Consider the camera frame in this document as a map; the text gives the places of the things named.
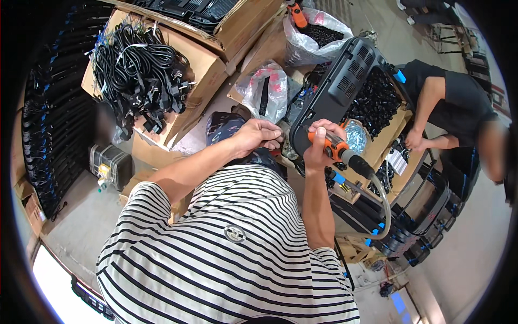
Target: cable bundle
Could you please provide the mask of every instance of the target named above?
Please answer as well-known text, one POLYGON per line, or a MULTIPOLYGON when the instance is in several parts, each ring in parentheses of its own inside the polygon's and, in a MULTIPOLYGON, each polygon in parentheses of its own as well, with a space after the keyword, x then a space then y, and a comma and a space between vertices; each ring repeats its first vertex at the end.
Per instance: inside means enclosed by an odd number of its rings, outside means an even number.
POLYGON ((112 6, 72 6, 28 77, 22 110, 25 167, 45 215, 54 220, 66 191, 88 168, 95 101, 81 88, 91 49, 112 6))
POLYGON ((112 44, 96 46, 93 68, 116 135, 129 140, 140 115, 148 132, 160 134, 165 112, 185 111, 184 101, 194 84, 184 77, 189 61, 165 44, 157 28, 144 31, 119 24, 110 38, 112 44))

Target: striped shirt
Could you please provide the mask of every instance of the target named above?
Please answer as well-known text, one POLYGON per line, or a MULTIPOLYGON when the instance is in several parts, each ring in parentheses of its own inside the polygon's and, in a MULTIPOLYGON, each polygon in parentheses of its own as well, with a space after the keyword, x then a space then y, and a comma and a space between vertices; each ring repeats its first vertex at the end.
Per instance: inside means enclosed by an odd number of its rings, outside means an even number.
POLYGON ((132 190, 97 261, 102 294, 122 323, 359 322, 331 248, 311 250, 292 188, 254 164, 224 167, 168 225, 152 182, 132 190))

